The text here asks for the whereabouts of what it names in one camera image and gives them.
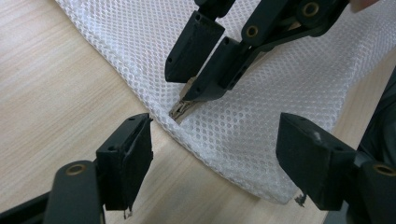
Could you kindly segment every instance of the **wooden table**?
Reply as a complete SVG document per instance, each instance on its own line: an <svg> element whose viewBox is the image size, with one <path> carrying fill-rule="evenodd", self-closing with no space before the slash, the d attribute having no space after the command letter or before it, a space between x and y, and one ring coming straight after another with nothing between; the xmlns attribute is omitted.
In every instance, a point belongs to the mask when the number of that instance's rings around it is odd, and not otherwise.
<svg viewBox="0 0 396 224"><path fill-rule="evenodd" d="M53 0L0 3L0 211L50 190L55 172L95 150L128 117L147 112ZM348 95L334 134L359 143L396 50ZM108 223L321 223L325 212L261 200L205 167L156 123L155 159L134 216Z"/></svg>

